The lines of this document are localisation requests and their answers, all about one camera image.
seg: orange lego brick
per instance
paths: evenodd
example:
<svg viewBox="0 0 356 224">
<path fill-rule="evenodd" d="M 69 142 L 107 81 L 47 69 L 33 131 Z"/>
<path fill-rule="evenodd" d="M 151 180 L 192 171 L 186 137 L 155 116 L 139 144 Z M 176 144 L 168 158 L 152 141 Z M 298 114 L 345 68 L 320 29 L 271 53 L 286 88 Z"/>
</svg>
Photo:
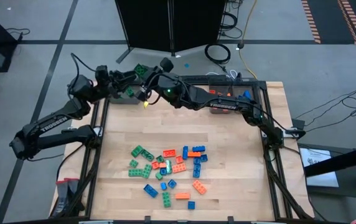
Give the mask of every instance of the orange lego brick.
<svg viewBox="0 0 356 224">
<path fill-rule="evenodd" d="M 157 161 L 152 162 L 152 168 L 153 169 L 158 169 L 159 168 L 159 163 Z"/>
<path fill-rule="evenodd" d="M 200 194 L 204 194 L 207 189 L 204 187 L 204 185 L 202 183 L 200 183 L 200 181 L 195 180 L 195 182 L 193 182 L 193 187 L 200 193 Z"/>
<path fill-rule="evenodd" d="M 164 150 L 163 151 L 163 157 L 172 157 L 176 156 L 176 150 L 175 149 L 170 149 L 170 150 Z"/>
<path fill-rule="evenodd" d="M 180 164 L 181 162 L 183 162 L 184 161 L 184 159 L 182 158 L 182 156 L 177 156 L 176 157 L 176 162 L 177 162 L 177 164 Z"/>
<path fill-rule="evenodd" d="M 190 193 L 178 193 L 176 199 L 190 199 Z"/>
<path fill-rule="evenodd" d="M 200 153 L 199 152 L 188 152 L 188 157 L 199 157 Z"/>
<path fill-rule="evenodd" d="M 182 171 L 185 171 L 185 170 L 186 170 L 186 166 L 185 166 L 184 163 L 172 166 L 172 172 L 173 173 L 182 172 Z"/>
</svg>

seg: green lego brick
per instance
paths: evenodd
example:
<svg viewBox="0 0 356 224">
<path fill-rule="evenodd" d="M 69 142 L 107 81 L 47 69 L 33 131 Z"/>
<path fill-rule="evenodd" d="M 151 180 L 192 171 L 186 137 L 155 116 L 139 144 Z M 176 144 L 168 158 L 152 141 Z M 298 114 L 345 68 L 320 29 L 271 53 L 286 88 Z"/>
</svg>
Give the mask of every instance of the green lego brick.
<svg viewBox="0 0 356 224">
<path fill-rule="evenodd" d="M 140 177 L 142 176 L 143 170 L 142 169 L 130 169 L 128 170 L 129 177 Z"/>
<path fill-rule="evenodd" d="M 156 178 L 157 178 L 158 180 L 161 180 L 161 179 L 163 179 L 163 176 L 162 176 L 159 172 L 157 172 L 157 173 L 156 173 Z"/>
<path fill-rule="evenodd" d="M 167 174 L 170 174 L 172 172 L 172 165 L 171 165 L 171 161 L 170 160 L 166 160 L 166 170 L 167 170 Z"/>
<path fill-rule="evenodd" d="M 163 156 L 157 156 L 157 157 L 156 157 L 156 160 L 157 160 L 158 162 L 164 162 Z"/>
<path fill-rule="evenodd" d="M 142 152 L 142 150 L 144 150 L 142 146 L 136 146 L 135 149 L 131 152 L 131 155 L 136 158 Z"/>
<path fill-rule="evenodd" d="M 132 159 L 131 162 L 129 162 L 129 165 L 135 168 L 138 165 L 138 162 L 136 162 L 135 159 Z"/>
<path fill-rule="evenodd" d="M 134 68 L 134 71 L 137 75 L 142 77 L 147 72 L 147 69 L 145 67 L 143 67 L 142 65 L 137 64 Z"/>
<path fill-rule="evenodd" d="M 148 152 L 146 149 L 143 149 L 141 152 L 141 155 L 145 157 L 149 162 L 152 162 L 154 159 L 154 155 L 152 155 L 150 152 Z"/>
<path fill-rule="evenodd" d="M 171 207 L 170 193 L 169 192 L 163 192 L 162 196 L 163 196 L 164 208 Z"/>
<path fill-rule="evenodd" d="M 128 87 L 127 90 L 126 90 L 126 94 L 127 96 L 129 97 L 133 97 L 135 95 L 133 89 L 131 87 Z"/>
<path fill-rule="evenodd" d="M 151 170 L 152 170 L 152 166 L 146 164 L 145 168 L 142 171 L 142 177 L 149 178 L 149 176 L 151 175 Z"/>
</svg>

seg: lego brick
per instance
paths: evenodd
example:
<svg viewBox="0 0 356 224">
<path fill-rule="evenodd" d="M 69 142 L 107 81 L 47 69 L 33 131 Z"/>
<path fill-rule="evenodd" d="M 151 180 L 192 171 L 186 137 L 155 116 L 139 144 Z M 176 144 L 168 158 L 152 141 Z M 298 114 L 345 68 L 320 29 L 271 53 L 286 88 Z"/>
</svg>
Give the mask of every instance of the lego brick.
<svg viewBox="0 0 356 224">
<path fill-rule="evenodd" d="M 163 205 L 164 205 L 164 208 L 171 207 L 170 193 L 169 193 L 169 192 L 163 192 L 163 193 L 162 193 L 162 196 L 163 196 Z"/>
<path fill-rule="evenodd" d="M 129 162 L 129 166 L 135 168 L 136 166 L 138 166 L 138 162 L 136 162 L 135 159 L 131 159 L 131 162 Z"/>
<path fill-rule="evenodd" d="M 163 176 L 160 174 L 160 173 L 156 173 L 156 178 L 158 179 L 158 180 L 161 180 L 161 179 L 163 179 Z"/>
<path fill-rule="evenodd" d="M 156 160 L 160 163 L 160 162 L 164 162 L 164 158 L 162 156 L 157 156 Z"/>
<path fill-rule="evenodd" d="M 206 154 L 201 155 L 201 156 L 200 156 L 200 161 L 202 161 L 202 162 L 207 162 L 207 161 L 208 161 L 207 155 L 206 155 Z"/>
<path fill-rule="evenodd" d="M 170 160 L 166 160 L 166 169 L 167 169 L 167 174 L 172 173 L 172 165 L 171 165 L 171 161 Z"/>
<path fill-rule="evenodd" d="M 159 192 L 157 192 L 157 190 L 154 190 L 154 188 L 152 186 L 150 186 L 149 184 L 146 184 L 145 188 L 143 188 L 143 189 L 153 198 L 155 198 L 159 193 Z"/>
<path fill-rule="evenodd" d="M 193 158 L 193 164 L 200 164 L 202 160 L 198 157 Z"/>
<path fill-rule="evenodd" d="M 167 168 L 160 168 L 161 175 L 167 175 Z"/>
<path fill-rule="evenodd" d="M 177 164 L 180 164 L 181 162 L 184 162 L 184 159 L 182 158 L 182 156 L 177 156 L 176 162 L 177 162 Z"/>
<path fill-rule="evenodd" d="M 151 175 L 151 170 L 152 170 L 152 166 L 146 164 L 145 168 L 142 171 L 142 177 L 149 178 L 149 175 Z"/>
<path fill-rule="evenodd" d="M 200 171 L 193 170 L 193 178 L 199 178 L 200 177 Z"/>
<path fill-rule="evenodd" d="M 152 155 L 150 152 L 148 152 L 146 149 L 143 149 L 141 152 L 141 155 L 147 159 L 149 162 L 152 162 L 154 159 L 154 155 Z"/>
<path fill-rule="evenodd" d="M 200 172 L 201 168 L 202 168 L 202 166 L 201 166 L 200 164 L 195 164 L 195 165 L 193 166 L 193 170 L 196 170 L 196 171 L 198 171 L 198 172 Z"/>
<path fill-rule="evenodd" d="M 161 190 L 167 190 L 167 184 L 165 182 L 160 183 Z"/>
<path fill-rule="evenodd" d="M 171 188 L 171 189 L 174 189 L 174 187 L 176 187 L 177 185 L 177 182 L 175 182 L 173 179 L 171 179 L 170 181 L 168 181 L 168 186 Z"/>
<path fill-rule="evenodd" d="M 142 176 L 142 169 L 130 169 L 128 171 L 128 176 L 129 177 L 141 177 Z"/>
<path fill-rule="evenodd" d="M 195 209 L 195 202 L 188 201 L 188 209 Z"/>
<path fill-rule="evenodd" d="M 195 180 L 195 182 L 193 182 L 193 187 L 200 193 L 200 194 L 204 194 L 207 189 L 204 187 L 204 185 L 202 183 L 200 183 L 200 181 Z"/>
<path fill-rule="evenodd" d="M 200 157 L 199 152 L 188 152 L 188 157 Z"/>
<path fill-rule="evenodd" d="M 188 146 L 184 146 L 184 148 L 182 150 L 182 158 L 184 160 L 188 159 L 188 150 L 189 150 L 189 147 Z"/>
<path fill-rule="evenodd" d="M 192 148 L 192 152 L 204 152 L 205 151 L 205 146 L 194 146 Z"/>
<path fill-rule="evenodd" d="M 176 199 L 190 199 L 190 193 L 177 193 Z"/>
<path fill-rule="evenodd" d="M 172 172 L 173 173 L 182 172 L 182 171 L 185 171 L 185 170 L 186 170 L 186 166 L 185 166 L 184 163 L 172 166 Z"/>
<path fill-rule="evenodd" d="M 157 161 L 152 162 L 152 169 L 158 169 L 159 163 Z"/>
<path fill-rule="evenodd" d="M 135 149 L 131 151 L 131 155 L 136 158 L 142 152 L 142 150 L 142 146 L 136 146 Z"/>
<path fill-rule="evenodd" d="M 170 149 L 170 150 L 164 150 L 163 151 L 163 157 L 173 157 L 176 156 L 176 150 L 175 149 Z"/>
</svg>

